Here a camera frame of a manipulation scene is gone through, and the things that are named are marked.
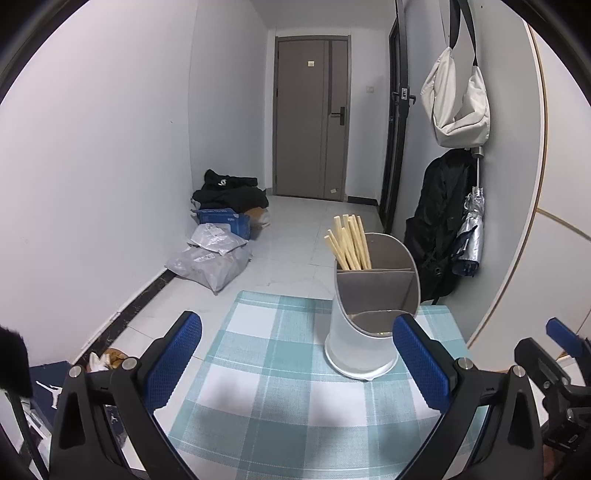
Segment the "plastic bag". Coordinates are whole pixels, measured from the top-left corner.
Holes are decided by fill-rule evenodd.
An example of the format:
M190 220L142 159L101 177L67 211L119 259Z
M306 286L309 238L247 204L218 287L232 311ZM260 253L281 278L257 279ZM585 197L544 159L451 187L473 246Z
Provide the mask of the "plastic bag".
M251 247L248 244L235 248L226 255L191 247L172 257L166 263L166 268L217 293L242 273L251 258Z
M228 252L248 243L247 240L222 230L212 223L198 225L189 240L189 244L204 248L210 252L226 255Z

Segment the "black baseboard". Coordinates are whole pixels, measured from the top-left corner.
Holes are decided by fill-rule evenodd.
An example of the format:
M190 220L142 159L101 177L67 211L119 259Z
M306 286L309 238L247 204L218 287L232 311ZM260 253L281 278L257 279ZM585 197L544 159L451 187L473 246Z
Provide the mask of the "black baseboard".
M376 199L367 199L364 197L347 197L347 203L357 203L358 205L371 205L372 207L378 206Z
M100 336L82 354L76 362L77 365L85 367L88 364L90 353L94 352L99 357L105 353L111 344L127 328L131 320L143 309L170 281L176 277L176 274L170 270L165 271L156 280L154 280L142 293L127 305L121 314L105 329Z

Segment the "hanging bag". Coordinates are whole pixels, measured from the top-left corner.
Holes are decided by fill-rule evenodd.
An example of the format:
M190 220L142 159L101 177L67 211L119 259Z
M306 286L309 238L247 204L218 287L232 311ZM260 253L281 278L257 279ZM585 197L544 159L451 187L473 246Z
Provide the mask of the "hanging bag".
M453 48L460 33L460 12L463 14L474 47L472 75L462 100L462 107L453 116L456 101L456 64ZM483 145L491 129L491 112L482 72L476 59L476 34L467 0L450 0L450 46L433 66L421 89L421 99L431 117L437 143L447 148L473 148Z

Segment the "floor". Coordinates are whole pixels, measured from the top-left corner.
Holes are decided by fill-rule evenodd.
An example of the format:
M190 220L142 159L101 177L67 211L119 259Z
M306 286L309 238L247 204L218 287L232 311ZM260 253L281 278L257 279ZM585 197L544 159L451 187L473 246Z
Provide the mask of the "floor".
M333 254L324 236L333 218L360 215L367 232L382 231L377 208L324 200L270 197L271 224L251 240L253 258L246 270L217 296L190 280L175 278L129 324L113 343L130 356L141 356L152 341L166 334L185 310L198 313L203 323L201 342L168 405L155 416L168 433L181 404L236 295L242 290L295 297L332 299ZM131 442L124 452L133 468L142 468Z

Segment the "door lock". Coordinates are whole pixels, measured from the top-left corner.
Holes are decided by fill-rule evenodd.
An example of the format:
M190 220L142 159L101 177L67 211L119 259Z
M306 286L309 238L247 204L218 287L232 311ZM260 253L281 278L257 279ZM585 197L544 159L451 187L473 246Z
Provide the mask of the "door lock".
M346 107L344 107L344 106L342 106L342 107L340 108L340 112L332 112L332 113L330 114L330 116L332 116L332 117L337 117L337 116L339 116L339 117L340 117L340 124L341 124L341 125L344 125L344 124L345 124L345 116L346 116L346 113L347 113L347 108L346 108Z
M401 89L401 92L392 92L392 100L396 100L396 97L399 96L401 100L408 100L410 98L413 101L413 105L417 103L417 97L415 95L409 95L407 88Z

